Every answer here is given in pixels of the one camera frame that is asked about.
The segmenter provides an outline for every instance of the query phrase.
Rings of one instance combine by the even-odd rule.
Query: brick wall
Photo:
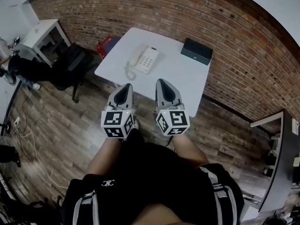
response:
[[[257,120],[286,108],[300,120],[300,50],[251,0],[31,0],[72,42],[94,49],[137,27],[213,48],[204,93]]]

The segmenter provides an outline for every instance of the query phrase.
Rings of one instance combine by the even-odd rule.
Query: white table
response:
[[[125,76],[124,67],[140,44],[155,47],[161,53],[149,74],[137,70],[136,79]],[[207,66],[182,55],[183,43],[156,33],[131,28],[108,53],[95,74],[118,85],[131,83],[134,92],[155,100],[156,82],[163,78],[181,93],[182,101],[190,117],[196,116],[210,64]]]
[[[278,138],[278,156],[275,161],[269,187],[260,204],[249,203],[259,212],[281,209],[289,196],[293,183],[294,159],[299,156],[300,137],[293,133],[292,116],[284,109],[282,112],[250,123],[250,127],[280,120],[280,135]]]
[[[41,50],[38,48],[38,45],[43,41],[45,37],[49,37],[51,43],[54,45],[53,39],[49,36],[49,32],[53,28],[57,28],[58,32],[60,33],[61,37],[65,40],[65,43],[68,46],[71,46],[67,36],[62,31],[60,25],[58,24],[58,19],[47,19],[47,20],[41,20],[37,25],[35,25],[30,32],[21,39],[20,44],[24,45],[28,48],[30,53],[37,58],[38,61],[41,61],[38,56],[36,56],[36,53],[40,55],[40,57],[49,65],[51,65],[51,62],[49,59],[46,58],[46,56],[41,52]]]

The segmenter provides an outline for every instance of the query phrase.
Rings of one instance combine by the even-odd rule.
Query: power outlet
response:
[[[15,127],[19,127],[20,117],[15,120]]]

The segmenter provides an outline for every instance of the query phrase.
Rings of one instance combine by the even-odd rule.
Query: telephone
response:
[[[159,51],[156,48],[148,47],[146,44],[140,44],[125,67],[127,78],[131,81],[136,78],[136,74],[130,70],[130,68],[148,74],[158,55]]]

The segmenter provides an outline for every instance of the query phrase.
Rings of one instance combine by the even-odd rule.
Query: white stripe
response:
[[[92,204],[92,198],[84,199],[81,204]]]
[[[235,202],[235,199],[234,199],[233,191],[228,186],[224,186],[224,187],[228,190],[229,199],[231,201],[232,214],[233,214],[233,224],[232,225],[236,225],[238,215],[237,215],[237,208],[236,208],[236,202]]]
[[[93,222],[94,225],[99,225],[99,211],[98,211],[98,199],[97,194],[93,195]]]
[[[200,167],[200,169],[202,170],[202,172],[208,173],[208,177],[210,178],[210,182],[212,185],[218,183],[218,177],[216,176],[216,174],[212,173],[210,170],[208,170],[205,167]]]
[[[214,190],[218,190],[218,189],[221,189],[223,188],[223,186],[214,186]]]
[[[227,193],[224,190],[217,191],[217,192],[215,192],[215,194],[217,194],[218,198],[227,197]]]
[[[75,205],[74,213],[73,213],[73,225],[77,224],[79,208],[80,208],[80,204],[81,204],[82,200],[83,200],[83,198],[80,198]]]
[[[222,209],[221,209],[220,201],[217,197],[217,194],[214,193],[214,195],[215,195],[215,200],[217,205],[217,225],[223,225]]]

